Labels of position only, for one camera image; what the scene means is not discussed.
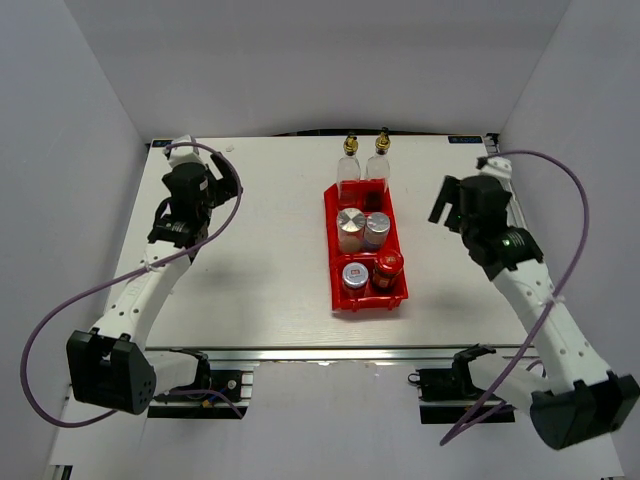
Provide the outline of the red lid dark jar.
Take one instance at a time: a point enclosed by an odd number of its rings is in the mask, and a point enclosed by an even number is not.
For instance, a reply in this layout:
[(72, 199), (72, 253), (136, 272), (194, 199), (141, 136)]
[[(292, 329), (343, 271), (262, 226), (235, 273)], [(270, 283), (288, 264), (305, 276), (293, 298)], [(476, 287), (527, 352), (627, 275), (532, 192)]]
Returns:
[(391, 290), (404, 270), (404, 257), (395, 249), (381, 250), (373, 262), (371, 281), (379, 290)]

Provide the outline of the white lid spice jar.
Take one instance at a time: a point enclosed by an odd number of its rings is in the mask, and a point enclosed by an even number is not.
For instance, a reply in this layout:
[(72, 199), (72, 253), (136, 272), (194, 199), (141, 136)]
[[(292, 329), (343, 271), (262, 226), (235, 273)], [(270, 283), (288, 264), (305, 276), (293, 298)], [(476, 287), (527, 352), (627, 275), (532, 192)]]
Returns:
[(350, 262), (341, 273), (342, 290), (349, 298), (359, 298), (365, 293), (369, 282), (369, 270), (360, 262)]

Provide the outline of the clear glass cruet bottle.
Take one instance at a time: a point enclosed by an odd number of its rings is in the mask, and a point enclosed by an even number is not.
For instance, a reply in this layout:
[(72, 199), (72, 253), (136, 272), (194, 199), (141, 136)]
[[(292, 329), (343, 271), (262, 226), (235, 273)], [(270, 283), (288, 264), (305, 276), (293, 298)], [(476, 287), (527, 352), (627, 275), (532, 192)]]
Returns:
[(361, 167), (357, 158), (358, 148), (357, 136), (353, 132), (348, 133), (343, 142), (344, 155), (340, 158), (337, 167), (338, 202), (342, 208), (356, 204), (355, 185), (361, 179)]

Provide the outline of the steel lid white powder jar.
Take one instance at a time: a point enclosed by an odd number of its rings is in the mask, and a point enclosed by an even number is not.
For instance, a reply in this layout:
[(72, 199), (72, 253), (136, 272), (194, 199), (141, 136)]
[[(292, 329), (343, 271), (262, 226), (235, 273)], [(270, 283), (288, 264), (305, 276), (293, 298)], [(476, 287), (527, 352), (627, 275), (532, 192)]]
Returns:
[(344, 208), (336, 217), (338, 248), (343, 254), (357, 253), (362, 249), (366, 216), (358, 208)]

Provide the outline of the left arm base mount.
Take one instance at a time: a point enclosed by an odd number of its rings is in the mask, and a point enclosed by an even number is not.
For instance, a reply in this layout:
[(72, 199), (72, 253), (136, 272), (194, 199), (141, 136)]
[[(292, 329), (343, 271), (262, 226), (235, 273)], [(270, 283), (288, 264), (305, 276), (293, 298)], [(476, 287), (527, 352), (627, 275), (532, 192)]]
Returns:
[(196, 361), (194, 379), (159, 393), (150, 403), (147, 417), (175, 420), (240, 420), (247, 413), (249, 371), (215, 367), (204, 352), (172, 349)]

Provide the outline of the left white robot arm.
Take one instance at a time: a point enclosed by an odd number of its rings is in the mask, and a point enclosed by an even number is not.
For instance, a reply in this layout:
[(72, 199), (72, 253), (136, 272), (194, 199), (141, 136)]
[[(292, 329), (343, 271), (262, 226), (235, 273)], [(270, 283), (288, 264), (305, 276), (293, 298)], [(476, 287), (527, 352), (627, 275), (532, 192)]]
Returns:
[(74, 332), (66, 344), (77, 401), (138, 415), (162, 395), (205, 396), (211, 387), (205, 354), (189, 349), (148, 352), (147, 339), (165, 301), (210, 238), (214, 208), (238, 200), (237, 173), (219, 153), (205, 164), (193, 147), (166, 153), (169, 191), (156, 209), (142, 271), (126, 281), (119, 297), (90, 331)]

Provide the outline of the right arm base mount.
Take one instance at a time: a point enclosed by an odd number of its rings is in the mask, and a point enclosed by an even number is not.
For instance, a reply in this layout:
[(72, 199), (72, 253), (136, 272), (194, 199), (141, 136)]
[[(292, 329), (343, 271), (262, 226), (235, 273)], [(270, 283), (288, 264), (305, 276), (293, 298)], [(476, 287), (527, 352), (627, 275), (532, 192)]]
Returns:
[(492, 347), (476, 344), (456, 353), (450, 366), (410, 373), (407, 381), (418, 390), (421, 424), (455, 424), (484, 393), (472, 384), (469, 363), (495, 353)]

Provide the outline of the blue label white shaker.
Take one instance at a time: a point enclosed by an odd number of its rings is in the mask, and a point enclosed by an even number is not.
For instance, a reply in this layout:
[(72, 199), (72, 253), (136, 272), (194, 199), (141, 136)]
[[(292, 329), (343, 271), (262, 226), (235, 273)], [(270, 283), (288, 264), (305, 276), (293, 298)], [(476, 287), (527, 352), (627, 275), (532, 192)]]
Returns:
[(370, 213), (365, 222), (362, 248), (365, 251), (378, 251), (386, 243), (392, 223), (383, 212)]

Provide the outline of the dark sauce cruet bottle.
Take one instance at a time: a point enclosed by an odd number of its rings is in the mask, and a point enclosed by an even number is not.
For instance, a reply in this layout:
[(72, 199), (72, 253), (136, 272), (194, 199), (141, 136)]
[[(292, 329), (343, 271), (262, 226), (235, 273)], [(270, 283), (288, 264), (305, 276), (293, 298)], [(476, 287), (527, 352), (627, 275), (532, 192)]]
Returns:
[(375, 140), (375, 153), (367, 160), (365, 169), (366, 192), (364, 207), (368, 211), (378, 211), (390, 178), (390, 164), (387, 154), (391, 146), (389, 129), (383, 127)]

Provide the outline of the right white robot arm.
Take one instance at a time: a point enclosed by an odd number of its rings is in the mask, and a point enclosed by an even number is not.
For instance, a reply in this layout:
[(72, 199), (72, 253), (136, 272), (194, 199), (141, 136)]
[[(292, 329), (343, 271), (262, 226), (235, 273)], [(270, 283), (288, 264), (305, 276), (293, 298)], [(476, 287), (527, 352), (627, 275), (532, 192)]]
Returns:
[(490, 390), (528, 414), (548, 447), (562, 450), (618, 430), (639, 399), (639, 384), (616, 375), (582, 334), (532, 235), (508, 225), (511, 197), (495, 177), (446, 176), (429, 220), (460, 234), (523, 325), (546, 375), (510, 366), (494, 348), (477, 345), (455, 355), (451, 384), (466, 399)]

